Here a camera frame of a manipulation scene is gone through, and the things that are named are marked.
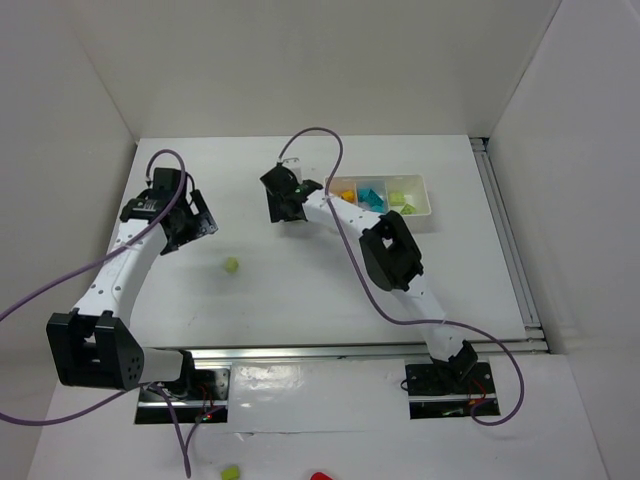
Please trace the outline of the small green lego cube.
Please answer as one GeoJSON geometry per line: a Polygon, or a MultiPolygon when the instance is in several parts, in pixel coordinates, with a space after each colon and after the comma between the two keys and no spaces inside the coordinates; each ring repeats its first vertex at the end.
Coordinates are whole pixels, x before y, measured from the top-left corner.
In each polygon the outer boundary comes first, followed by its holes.
{"type": "Polygon", "coordinates": [[[227,273],[235,273],[238,271],[239,261],[236,257],[228,257],[224,263],[224,270],[227,273]]]}

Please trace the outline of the small yellow lego brick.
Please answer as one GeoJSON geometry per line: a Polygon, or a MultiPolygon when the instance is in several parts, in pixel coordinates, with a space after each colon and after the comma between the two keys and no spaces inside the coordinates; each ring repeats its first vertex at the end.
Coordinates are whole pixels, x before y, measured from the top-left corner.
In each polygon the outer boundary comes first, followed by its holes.
{"type": "Polygon", "coordinates": [[[340,198],[351,204],[356,203],[356,193],[354,190],[345,190],[340,194],[340,198]]]}

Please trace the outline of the long teal lego brick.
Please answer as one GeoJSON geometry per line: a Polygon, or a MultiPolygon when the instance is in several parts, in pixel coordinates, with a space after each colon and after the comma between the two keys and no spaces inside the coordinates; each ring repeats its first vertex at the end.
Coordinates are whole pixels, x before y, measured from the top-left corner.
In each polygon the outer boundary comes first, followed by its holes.
{"type": "Polygon", "coordinates": [[[384,202],[384,200],[373,189],[370,189],[370,188],[359,189],[357,191],[357,194],[358,194],[358,201],[360,203],[366,203],[369,206],[384,202]]]}

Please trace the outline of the green lego printed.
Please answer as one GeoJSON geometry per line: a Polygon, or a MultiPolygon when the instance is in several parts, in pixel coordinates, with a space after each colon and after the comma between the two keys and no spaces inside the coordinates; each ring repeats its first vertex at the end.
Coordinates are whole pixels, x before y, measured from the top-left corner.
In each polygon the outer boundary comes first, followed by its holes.
{"type": "Polygon", "coordinates": [[[405,204],[403,208],[400,210],[401,215],[414,215],[416,213],[416,209],[414,206],[410,204],[405,204]]]}
{"type": "Polygon", "coordinates": [[[406,204],[406,198],[402,192],[390,192],[388,201],[390,206],[403,206],[406,204]]]}

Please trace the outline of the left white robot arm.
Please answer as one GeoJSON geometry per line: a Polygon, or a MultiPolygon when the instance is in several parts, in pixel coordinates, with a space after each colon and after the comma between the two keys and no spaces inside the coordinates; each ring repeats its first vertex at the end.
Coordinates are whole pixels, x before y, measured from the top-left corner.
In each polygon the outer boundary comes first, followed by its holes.
{"type": "Polygon", "coordinates": [[[154,382],[188,387],[195,370],[191,354],[144,348],[130,331],[153,263],[217,230],[202,194],[188,193],[186,182],[177,169],[155,169],[149,187],[123,207],[112,258],[69,312],[50,317],[46,333],[63,385],[120,391],[154,382]]]}

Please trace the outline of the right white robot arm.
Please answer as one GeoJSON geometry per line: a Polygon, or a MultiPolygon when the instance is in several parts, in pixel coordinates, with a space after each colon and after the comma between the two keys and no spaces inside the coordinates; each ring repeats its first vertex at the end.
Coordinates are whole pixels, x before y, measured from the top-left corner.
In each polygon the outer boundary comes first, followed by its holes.
{"type": "Polygon", "coordinates": [[[261,176],[273,223],[308,221],[335,227],[343,243],[358,240],[364,285],[392,294],[406,309],[410,325],[417,325],[428,353],[449,383],[461,383],[478,356],[454,326],[431,291],[422,254],[402,216],[394,211],[375,213],[328,193],[313,180],[300,182],[282,163],[261,176]]]}

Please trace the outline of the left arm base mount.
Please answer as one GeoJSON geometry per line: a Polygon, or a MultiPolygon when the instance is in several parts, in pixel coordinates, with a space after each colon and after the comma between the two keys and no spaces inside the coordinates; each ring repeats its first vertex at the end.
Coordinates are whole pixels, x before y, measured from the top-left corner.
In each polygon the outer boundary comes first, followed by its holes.
{"type": "MultiPolygon", "coordinates": [[[[231,369],[217,366],[196,370],[188,386],[161,384],[159,389],[169,398],[180,424],[223,424],[228,421],[230,380],[231,369]]],[[[171,422],[164,397],[152,389],[141,390],[134,423],[162,425],[171,422]]]]}

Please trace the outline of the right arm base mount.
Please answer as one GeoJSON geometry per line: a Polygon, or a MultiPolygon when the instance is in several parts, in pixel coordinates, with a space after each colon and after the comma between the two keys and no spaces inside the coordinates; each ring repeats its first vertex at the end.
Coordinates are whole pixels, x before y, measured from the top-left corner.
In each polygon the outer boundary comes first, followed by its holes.
{"type": "Polygon", "coordinates": [[[498,417],[500,412],[488,362],[479,362],[461,384],[447,384],[432,363],[405,365],[400,388],[407,393],[411,420],[498,417]]]}

